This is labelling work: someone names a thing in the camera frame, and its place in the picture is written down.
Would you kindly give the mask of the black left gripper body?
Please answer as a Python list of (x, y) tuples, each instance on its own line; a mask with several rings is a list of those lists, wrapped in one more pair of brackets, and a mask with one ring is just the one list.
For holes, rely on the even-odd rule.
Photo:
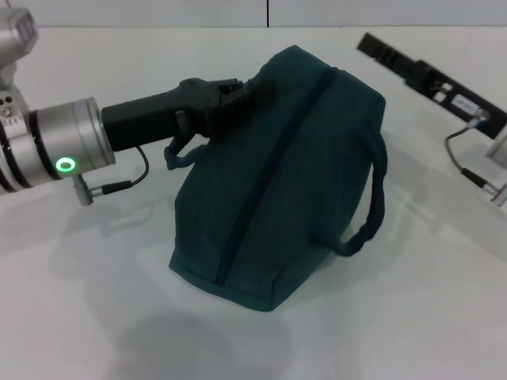
[(209, 137), (221, 96), (217, 81), (190, 78), (170, 91), (103, 108), (102, 123), (115, 152), (183, 135)]

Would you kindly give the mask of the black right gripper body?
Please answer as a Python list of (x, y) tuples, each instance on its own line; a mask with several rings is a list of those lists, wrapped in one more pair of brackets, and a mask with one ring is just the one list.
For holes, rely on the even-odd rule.
[(456, 82), (446, 74), (425, 61), (414, 62), (410, 78), (410, 88), (438, 104), (464, 122), (481, 109), (487, 118), (478, 130), (491, 139), (495, 139), (506, 126), (506, 112), (477, 93)]

